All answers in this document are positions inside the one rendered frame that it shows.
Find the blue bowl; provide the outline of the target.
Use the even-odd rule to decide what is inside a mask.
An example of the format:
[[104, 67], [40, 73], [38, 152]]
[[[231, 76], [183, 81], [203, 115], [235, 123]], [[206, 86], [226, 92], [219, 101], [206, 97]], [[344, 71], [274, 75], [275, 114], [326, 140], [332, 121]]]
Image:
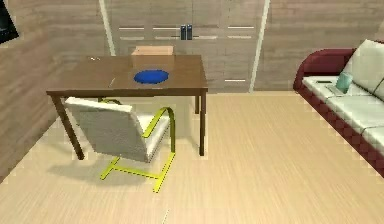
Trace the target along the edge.
[[168, 79], [169, 73], [163, 70], [143, 70], [134, 76], [134, 80], [141, 84], [158, 84]]

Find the dark red sofa white cushions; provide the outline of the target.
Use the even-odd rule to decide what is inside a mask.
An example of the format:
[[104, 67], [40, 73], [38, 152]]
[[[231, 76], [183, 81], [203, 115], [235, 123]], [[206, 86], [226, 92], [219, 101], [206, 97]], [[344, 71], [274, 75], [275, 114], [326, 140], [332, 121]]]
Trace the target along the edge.
[[[346, 94], [336, 88], [342, 72], [353, 77]], [[384, 177], [384, 40], [311, 53], [293, 89]]]

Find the tan cardboard box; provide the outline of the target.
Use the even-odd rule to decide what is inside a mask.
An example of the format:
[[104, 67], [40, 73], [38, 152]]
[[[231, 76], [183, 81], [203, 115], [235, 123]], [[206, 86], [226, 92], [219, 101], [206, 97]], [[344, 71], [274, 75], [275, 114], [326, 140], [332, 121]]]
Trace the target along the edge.
[[137, 46], [133, 55], [172, 55], [172, 46]]

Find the brown wooden table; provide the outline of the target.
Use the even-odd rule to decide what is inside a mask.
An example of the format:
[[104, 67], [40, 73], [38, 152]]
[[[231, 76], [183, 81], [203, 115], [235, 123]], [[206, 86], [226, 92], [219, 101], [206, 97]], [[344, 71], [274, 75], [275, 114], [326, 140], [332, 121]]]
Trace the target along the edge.
[[[134, 75], [146, 69], [161, 69], [169, 78], [156, 85], [139, 84]], [[64, 109], [67, 97], [154, 97], [193, 96], [195, 113], [200, 116], [199, 154], [205, 153], [206, 95], [208, 91], [202, 58], [199, 55], [102, 56], [100, 60], [79, 62], [60, 81], [46, 90], [61, 118], [62, 124], [77, 155], [84, 154]]]

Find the pale wooden cupboard wall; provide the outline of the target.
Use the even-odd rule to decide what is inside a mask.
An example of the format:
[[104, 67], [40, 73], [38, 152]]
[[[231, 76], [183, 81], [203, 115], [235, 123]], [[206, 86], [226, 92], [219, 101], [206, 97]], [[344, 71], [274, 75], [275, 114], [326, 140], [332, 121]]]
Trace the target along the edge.
[[[97, 0], [111, 55], [172, 46], [202, 57], [209, 90], [250, 92], [271, 0]], [[180, 40], [191, 24], [192, 40]]]

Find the white chair with yellow frame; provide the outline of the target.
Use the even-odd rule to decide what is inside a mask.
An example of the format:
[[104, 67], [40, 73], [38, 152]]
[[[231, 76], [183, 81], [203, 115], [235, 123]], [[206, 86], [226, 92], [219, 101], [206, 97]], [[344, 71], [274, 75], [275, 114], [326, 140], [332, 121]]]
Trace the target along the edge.
[[[162, 107], [151, 115], [136, 113], [131, 105], [116, 99], [96, 102], [76, 97], [69, 97], [65, 105], [94, 151], [114, 157], [100, 174], [101, 180], [112, 171], [120, 171], [155, 179], [153, 191], [160, 191], [176, 155], [176, 120], [172, 108]], [[170, 133], [170, 154], [158, 174], [118, 164], [121, 158], [150, 163], [166, 132]]]

